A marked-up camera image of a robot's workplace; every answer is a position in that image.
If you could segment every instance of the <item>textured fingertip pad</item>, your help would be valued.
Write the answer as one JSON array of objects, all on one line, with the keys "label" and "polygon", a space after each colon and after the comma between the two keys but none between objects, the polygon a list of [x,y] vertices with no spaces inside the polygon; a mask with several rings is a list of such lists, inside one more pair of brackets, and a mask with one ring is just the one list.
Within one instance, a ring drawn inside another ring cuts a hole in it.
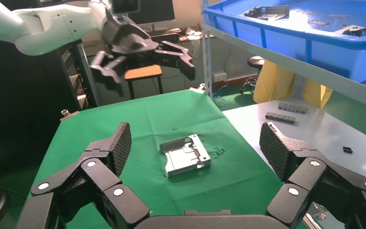
[{"label": "textured fingertip pad", "polygon": [[116,175],[119,177],[131,151],[132,139],[130,124],[120,123],[112,138],[113,144],[110,151],[113,155]]},{"label": "textured fingertip pad", "polygon": [[281,134],[282,137],[285,137],[273,123],[263,123],[259,144],[260,149],[272,166],[274,172],[277,174],[278,178],[283,181],[285,166],[290,150],[285,146],[280,135],[277,133]]}]

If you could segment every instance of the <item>green cloth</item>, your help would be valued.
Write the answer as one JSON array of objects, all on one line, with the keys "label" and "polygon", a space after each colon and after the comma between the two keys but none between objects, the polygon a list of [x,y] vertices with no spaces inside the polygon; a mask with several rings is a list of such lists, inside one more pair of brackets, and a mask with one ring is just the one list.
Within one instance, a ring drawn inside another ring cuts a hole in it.
[{"label": "green cloth", "polygon": [[[190,90],[98,107],[63,121],[34,183],[74,163],[89,142],[111,136],[120,122],[129,122],[132,133],[121,179],[151,216],[222,209],[264,214],[282,185],[212,100]],[[168,178],[159,144],[193,134],[211,156],[211,166]],[[108,228],[92,204],[68,223],[68,229]]]}]

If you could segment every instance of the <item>blue plastic tray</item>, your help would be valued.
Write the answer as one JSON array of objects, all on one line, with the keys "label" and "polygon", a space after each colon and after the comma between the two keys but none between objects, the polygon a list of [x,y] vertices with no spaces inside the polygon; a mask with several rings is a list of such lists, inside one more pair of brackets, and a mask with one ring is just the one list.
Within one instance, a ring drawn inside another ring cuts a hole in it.
[{"label": "blue plastic tray", "polygon": [[[289,5],[288,19],[264,21],[239,16],[257,6],[274,5]],[[207,25],[248,43],[357,82],[366,80],[366,36],[334,33],[342,25],[366,27],[366,0],[225,0],[203,12]]]}]

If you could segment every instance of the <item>computer monitor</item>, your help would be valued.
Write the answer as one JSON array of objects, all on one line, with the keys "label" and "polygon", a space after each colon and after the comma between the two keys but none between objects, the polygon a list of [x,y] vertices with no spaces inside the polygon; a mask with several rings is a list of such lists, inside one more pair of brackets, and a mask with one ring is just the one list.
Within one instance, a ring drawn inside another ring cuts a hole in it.
[{"label": "computer monitor", "polygon": [[140,12],[129,13],[128,17],[137,25],[148,25],[173,21],[172,0],[141,0]]}]

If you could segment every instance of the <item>yellow bag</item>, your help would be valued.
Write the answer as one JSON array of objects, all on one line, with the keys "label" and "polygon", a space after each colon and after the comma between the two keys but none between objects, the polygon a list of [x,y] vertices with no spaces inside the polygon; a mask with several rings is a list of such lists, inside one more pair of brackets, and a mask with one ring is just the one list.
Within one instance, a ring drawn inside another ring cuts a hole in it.
[{"label": "yellow bag", "polygon": [[[264,103],[291,97],[294,79],[294,72],[266,60],[257,79],[253,100]],[[332,89],[309,79],[305,81],[303,98],[312,105],[323,108],[331,94]]]}]

